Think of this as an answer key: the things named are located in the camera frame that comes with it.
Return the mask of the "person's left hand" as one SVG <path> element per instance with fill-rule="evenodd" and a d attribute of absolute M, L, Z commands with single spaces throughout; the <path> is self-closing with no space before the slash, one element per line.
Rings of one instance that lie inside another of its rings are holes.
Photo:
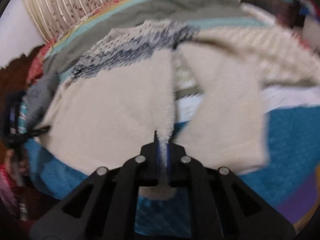
<path fill-rule="evenodd" d="M 20 161 L 17 160 L 14 150 L 7 150 L 5 153 L 4 165 L 5 171 L 13 180 L 16 180 L 18 174 L 21 174 L 22 176 L 28 176 L 29 159 L 27 150 L 22 150 L 22 159 Z"/>

